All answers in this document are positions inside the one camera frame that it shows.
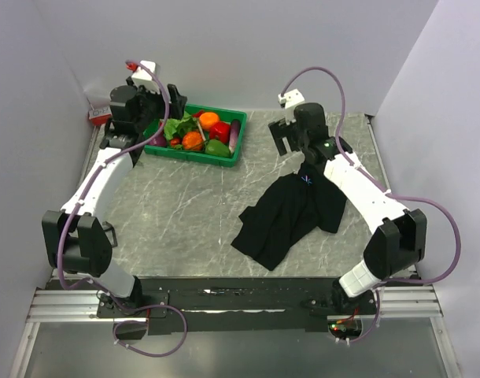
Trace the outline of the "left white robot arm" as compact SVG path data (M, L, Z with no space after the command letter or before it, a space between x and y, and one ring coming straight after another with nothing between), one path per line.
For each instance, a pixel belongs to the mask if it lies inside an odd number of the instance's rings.
M113 245L102 222L116 189L140 158L145 130L165 117L182 118L186 100L174 84L153 93L148 85L128 80L111 91L111 115L94 165L61 209L49 210L42 218L48 261L65 290L75 289L65 274L77 274L113 297L125 316L142 311L140 280L113 261Z

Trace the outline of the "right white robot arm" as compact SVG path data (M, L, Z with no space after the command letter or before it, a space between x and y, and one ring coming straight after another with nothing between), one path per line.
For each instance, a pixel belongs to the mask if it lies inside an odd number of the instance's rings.
M330 135L323 107L295 107L292 120L268 125L279 154L300 151L305 163L337 188L365 220L371 232L359 263L332 283L329 306L343 314L358 307L364 294L425 256L427 220L378 188L352 147Z

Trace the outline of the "black t-shirt garment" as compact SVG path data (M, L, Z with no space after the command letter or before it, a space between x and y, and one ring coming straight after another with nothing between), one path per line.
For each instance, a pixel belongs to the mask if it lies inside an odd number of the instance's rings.
M231 245L267 270L274 270L290 248L314 228L335 234L346 196L313 165L280 176L255 206L239 215L242 227Z

